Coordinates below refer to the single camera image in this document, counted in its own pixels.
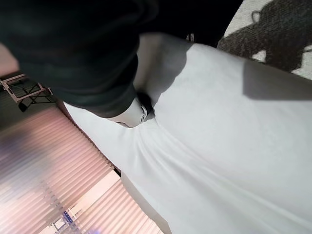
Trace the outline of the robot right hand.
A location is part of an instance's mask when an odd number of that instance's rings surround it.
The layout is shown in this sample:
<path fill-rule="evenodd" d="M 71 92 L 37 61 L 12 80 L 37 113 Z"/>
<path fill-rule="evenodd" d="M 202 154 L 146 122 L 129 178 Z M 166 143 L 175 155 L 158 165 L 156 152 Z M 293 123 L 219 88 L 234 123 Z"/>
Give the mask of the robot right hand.
<path fill-rule="evenodd" d="M 139 36 L 216 46 L 239 0 L 3 0 L 0 40 L 62 101 L 132 128 L 152 111 L 134 88 Z"/>

